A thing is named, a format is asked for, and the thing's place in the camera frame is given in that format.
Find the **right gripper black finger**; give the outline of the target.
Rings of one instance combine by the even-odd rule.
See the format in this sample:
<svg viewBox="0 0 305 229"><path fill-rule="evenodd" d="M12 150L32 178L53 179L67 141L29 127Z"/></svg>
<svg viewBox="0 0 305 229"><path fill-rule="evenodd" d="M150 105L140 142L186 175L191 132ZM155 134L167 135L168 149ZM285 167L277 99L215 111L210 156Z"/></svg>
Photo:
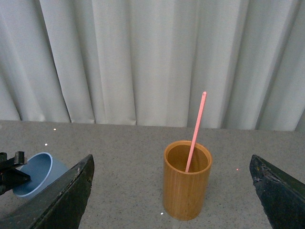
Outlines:
<svg viewBox="0 0 305 229"><path fill-rule="evenodd" d="M15 156L8 159L7 153L0 153L0 194L23 185L31 180L30 175L17 168L27 163L23 151L17 151Z"/></svg>
<svg viewBox="0 0 305 229"><path fill-rule="evenodd" d="M256 194L274 229L305 227L305 185L258 155L249 170Z"/></svg>
<svg viewBox="0 0 305 229"><path fill-rule="evenodd" d="M91 193L91 154L20 208L0 220L2 229L77 229Z"/></svg>

